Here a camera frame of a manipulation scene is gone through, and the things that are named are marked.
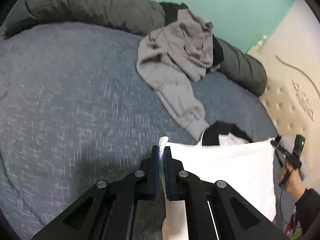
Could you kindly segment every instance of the bed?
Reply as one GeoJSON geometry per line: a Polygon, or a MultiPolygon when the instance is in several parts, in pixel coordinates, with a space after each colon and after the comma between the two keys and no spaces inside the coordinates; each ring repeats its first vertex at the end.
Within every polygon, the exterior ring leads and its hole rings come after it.
{"type": "MultiPolygon", "coordinates": [[[[37,25],[0,42],[0,208],[21,239],[31,239],[96,181],[117,181],[134,171],[161,136],[195,143],[138,76],[141,39],[64,22],[37,25]]],[[[286,132],[264,99],[270,84],[259,99],[213,72],[192,88],[208,123],[234,123],[261,141],[286,132]]],[[[277,208],[279,170],[275,158],[277,208]]],[[[288,220],[294,203],[286,193],[282,201],[288,220]]],[[[139,202],[136,239],[162,239],[164,207],[163,192],[157,202],[139,202]]],[[[285,225],[279,209],[274,223],[285,225]]]]}

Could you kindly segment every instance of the human hand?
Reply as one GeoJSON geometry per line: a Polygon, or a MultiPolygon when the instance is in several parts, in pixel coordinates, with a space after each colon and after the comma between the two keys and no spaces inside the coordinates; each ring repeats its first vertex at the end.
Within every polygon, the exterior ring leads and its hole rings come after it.
{"type": "Polygon", "coordinates": [[[283,179],[287,171],[289,171],[291,175],[287,183],[286,191],[288,191],[293,196],[294,201],[297,202],[302,197],[306,189],[300,184],[298,169],[294,170],[289,162],[286,162],[285,165],[283,165],[279,175],[280,180],[283,179]]]}

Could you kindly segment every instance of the beige headboard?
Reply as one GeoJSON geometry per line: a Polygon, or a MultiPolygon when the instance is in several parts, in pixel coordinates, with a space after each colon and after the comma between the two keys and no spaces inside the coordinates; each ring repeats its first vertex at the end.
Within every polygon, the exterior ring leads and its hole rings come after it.
{"type": "Polygon", "coordinates": [[[306,137],[303,158],[309,168],[306,186],[319,176],[320,154],[320,93],[313,78],[303,66],[290,64],[276,51],[258,43],[248,52],[265,67],[268,82],[260,101],[265,106],[280,135],[302,134],[306,137]]]}

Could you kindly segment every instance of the wire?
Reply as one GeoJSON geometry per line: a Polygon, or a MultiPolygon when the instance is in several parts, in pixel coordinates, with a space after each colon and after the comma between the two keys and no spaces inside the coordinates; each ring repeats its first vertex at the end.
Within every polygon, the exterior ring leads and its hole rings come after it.
{"type": "Polygon", "coordinates": [[[280,216],[281,216],[281,218],[283,219],[284,223],[285,223],[286,225],[289,225],[289,222],[287,222],[287,220],[284,219],[283,214],[282,214],[281,198],[282,198],[282,192],[283,192],[283,190],[284,190],[284,187],[281,189],[281,193],[280,193],[280,216]]]}
{"type": "Polygon", "coordinates": [[[1,163],[2,163],[3,169],[4,169],[4,176],[5,176],[5,178],[7,179],[7,181],[9,182],[10,187],[12,187],[12,188],[15,190],[15,192],[16,192],[17,195],[18,195],[18,197],[22,200],[22,203],[23,203],[24,205],[26,205],[27,208],[29,209],[29,212],[34,215],[34,217],[39,221],[39,223],[40,223],[42,226],[45,226],[45,223],[44,223],[44,222],[42,221],[42,219],[36,214],[36,212],[33,211],[33,209],[28,205],[28,203],[23,199],[20,190],[13,184],[13,182],[12,182],[11,179],[9,178],[9,175],[8,175],[8,172],[7,172],[7,168],[6,168],[5,164],[4,164],[4,158],[3,158],[3,156],[2,156],[1,149],[0,149],[0,159],[1,159],[1,163]]]}

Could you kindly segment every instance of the person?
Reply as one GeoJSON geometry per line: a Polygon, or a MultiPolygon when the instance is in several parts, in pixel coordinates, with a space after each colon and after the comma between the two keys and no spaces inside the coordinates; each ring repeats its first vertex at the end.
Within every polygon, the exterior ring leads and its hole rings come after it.
{"type": "Polygon", "coordinates": [[[300,184],[298,170],[294,170],[289,162],[281,169],[279,179],[283,179],[286,171],[290,177],[286,186],[296,205],[296,216],[300,221],[303,240],[320,239],[320,195],[314,189],[306,189],[300,184]]]}

